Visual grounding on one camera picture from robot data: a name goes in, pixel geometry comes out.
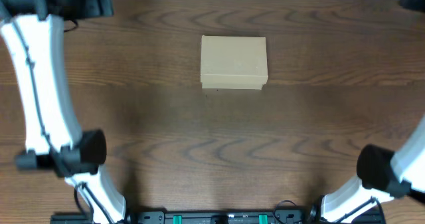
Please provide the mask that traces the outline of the cardboard box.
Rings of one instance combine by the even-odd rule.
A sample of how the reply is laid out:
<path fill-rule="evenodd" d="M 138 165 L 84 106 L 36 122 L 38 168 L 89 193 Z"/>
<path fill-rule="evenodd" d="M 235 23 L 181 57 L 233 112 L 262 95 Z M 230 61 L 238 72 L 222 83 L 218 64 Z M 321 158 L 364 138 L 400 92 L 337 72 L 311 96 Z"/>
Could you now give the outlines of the cardboard box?
<path fill-rule="evenodd" d="M 202 36 L 203 89 L 261 90 L 268 81 L 264 37 Z"/>

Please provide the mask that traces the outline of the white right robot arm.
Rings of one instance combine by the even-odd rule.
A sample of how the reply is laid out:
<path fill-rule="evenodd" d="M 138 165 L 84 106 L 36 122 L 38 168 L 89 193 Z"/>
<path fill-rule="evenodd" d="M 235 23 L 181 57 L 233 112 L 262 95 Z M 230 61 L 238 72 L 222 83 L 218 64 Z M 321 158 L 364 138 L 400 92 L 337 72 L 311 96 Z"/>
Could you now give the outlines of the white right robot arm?
<path fill-rule="evenodd" d="M 353 223 L 378 207 L 375 219 L 385 222 L 382 204 L 408 196 L 424 203 L 424 120 L 405 145 L 394 152 L 373 144 L 365 146 L 357 160 L 356 175 L 337 191 L 324 195 L 305 223 Z"/>

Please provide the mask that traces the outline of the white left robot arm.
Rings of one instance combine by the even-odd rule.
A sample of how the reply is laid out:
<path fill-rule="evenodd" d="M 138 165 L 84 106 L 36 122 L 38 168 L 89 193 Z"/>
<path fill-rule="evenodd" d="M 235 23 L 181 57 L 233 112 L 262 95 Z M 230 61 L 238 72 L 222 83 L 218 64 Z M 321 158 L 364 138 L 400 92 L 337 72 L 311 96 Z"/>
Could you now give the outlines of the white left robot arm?
<path fill-rule="evenodd" d="M 111 17 L 112 0 L 1 0 L 1 36 L 15 69 L 25 116 L 19 169 L 47 169 L 89 206 L 87 223 L 125 223 L 127 205 L 105 168 L 101 130 L 83 131 L 64 68 L 64 24 Z"/>

